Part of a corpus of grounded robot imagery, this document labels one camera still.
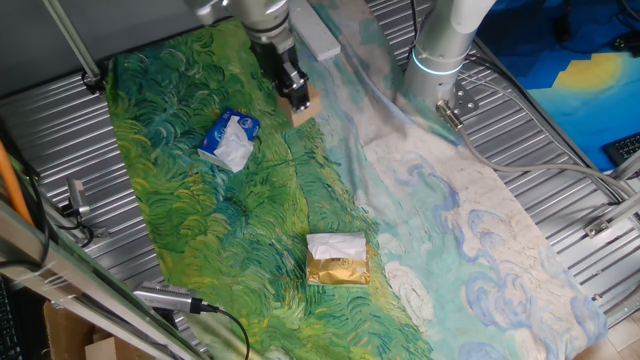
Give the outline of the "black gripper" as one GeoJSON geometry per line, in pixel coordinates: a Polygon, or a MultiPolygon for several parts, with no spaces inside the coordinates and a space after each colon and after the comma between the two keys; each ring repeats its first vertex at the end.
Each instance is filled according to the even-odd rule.
{"type": "Polygon", "coordinates": [[[280,52],[274,43],[252,42],[252,51],[265,78],[275,86],[279,95],[289,102],[295,113],[310,106],[308,76],[303,75],[294,46],[280,52]]]}

